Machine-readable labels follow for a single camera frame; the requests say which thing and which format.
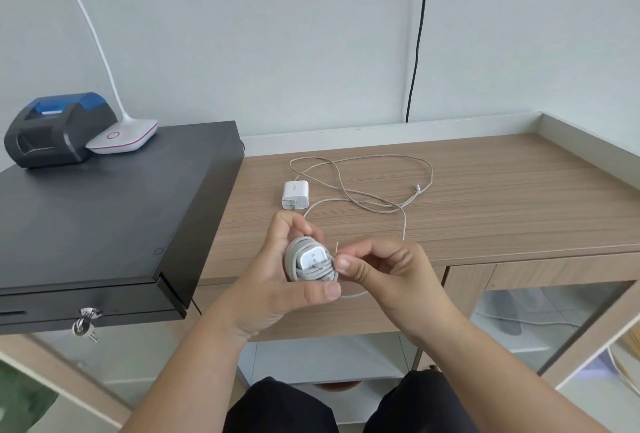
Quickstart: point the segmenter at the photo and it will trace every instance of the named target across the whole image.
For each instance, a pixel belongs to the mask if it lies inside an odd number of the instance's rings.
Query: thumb
[[[278,292],[276,300],[277,313],[321,305],[337,300],[342,293],[340,283],[336,281],[299,281],[287,283]]]
[[[389,275],[386,275],[362,259],[349,254],[339,254],[335,257],[333,267],[341,275],[359,283],[370,292],[373,298],[381,297],[388,288]]]

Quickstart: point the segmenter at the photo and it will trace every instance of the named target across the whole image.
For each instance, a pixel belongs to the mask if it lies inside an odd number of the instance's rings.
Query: wooden tabletop
[[[406,239],[420,243],[434,266],[640,251],[638,190],[539,135],[508,135],[245,158],[200,283],[233,282],[259,250],[282,208],[284,182],[296,176],[292,158],[375,153],[433,164],[433,186],[405,210]],[[339,166],[347,187],[395,202],[428,181],[426,166],[409,159]],[[311,172],[336,185],[329,165]],[[341,195],[310,181],[311,203],[327,197]],[[351,203],[322,203],[308,219],[324,230],[330,249],[360,235],[402,234],[401,213],[373,214]]]

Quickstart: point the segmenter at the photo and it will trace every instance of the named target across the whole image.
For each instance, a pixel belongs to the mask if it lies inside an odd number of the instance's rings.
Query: black cable
[[[422,36],[422,23],[424,22],[424,2],[422,0],[422,8],[420,9],[420,27],[418,27],[418,40],[415,43],[415,65],[413,66],[413,77],[411,78],[411,89],[409,90],[409,100],[406,104],[405,123],[409,123],[409,110],[411,110],[411,97],[413,95],[413,85],[415,84],[415,73],[418,71],[418,53],[420,52],[420,37]]]

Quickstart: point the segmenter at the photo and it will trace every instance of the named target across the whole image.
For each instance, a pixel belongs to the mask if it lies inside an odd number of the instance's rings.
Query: forearm
[[[480,431],[608,431],[457,311],[453,315],[448,330],[425,336],[423,344]]]
[[[124,433],[219,432],[245,340],[210,308],[180,344]]]

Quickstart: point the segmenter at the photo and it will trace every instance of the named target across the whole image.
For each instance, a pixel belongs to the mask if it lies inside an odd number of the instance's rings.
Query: wall
[[[125,107],[241,134],[399,122],[407,0],[83,0]],[[32,98],[114,104],[73,0],[0,0],[0,132]]]
[[[411,121],[531,109],[640,153],[638,27],[640,0],[427,0]]]

